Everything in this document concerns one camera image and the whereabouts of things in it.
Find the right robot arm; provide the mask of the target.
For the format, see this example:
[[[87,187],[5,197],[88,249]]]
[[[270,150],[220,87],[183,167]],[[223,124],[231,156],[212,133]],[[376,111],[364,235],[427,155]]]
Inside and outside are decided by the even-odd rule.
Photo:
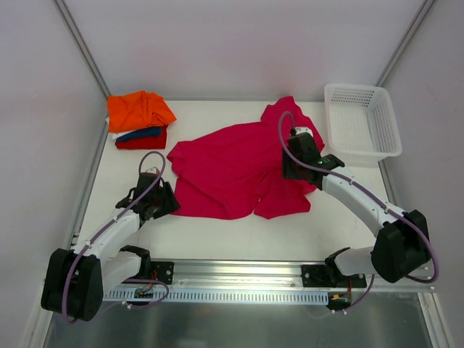
[[[375,237],[373,246],[341,249],[326,260],[325,279],[342,286],[358,273],[378,275],[389,283],[408,278],[433,283],[439,263],[428,237],[425,216],[387,204],[360,184],[336,156],[322,156],[311,133],[293,131],[280,140],[284,178],[307,181],[341,202]]]

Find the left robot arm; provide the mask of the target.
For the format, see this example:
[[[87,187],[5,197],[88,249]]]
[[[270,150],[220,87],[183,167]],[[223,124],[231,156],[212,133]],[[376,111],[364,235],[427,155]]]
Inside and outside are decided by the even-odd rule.
[[[132,279],[155,279],[149,250],[126,239],[149,220],[180,209],[172,186],[156,173],[140,173],[135,187],[121,199],[109,220],[72,249],[56,249],[49,258],[41,308],[72,320],[89,321],[104,295]]]

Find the magenta t shirt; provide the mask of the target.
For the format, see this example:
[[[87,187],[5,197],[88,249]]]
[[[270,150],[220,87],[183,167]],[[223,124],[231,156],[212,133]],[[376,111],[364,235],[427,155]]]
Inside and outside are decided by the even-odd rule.
[[[316,188],[282,177],[283,148],[278,137],[292,125],[308,127],[319,150],[325,146],[311,119],[294,98],[266,106],[260,121],[179,141],[168,154],[177,176],[176,215],[235,220],[255,214],[265,219],[309,212]]]

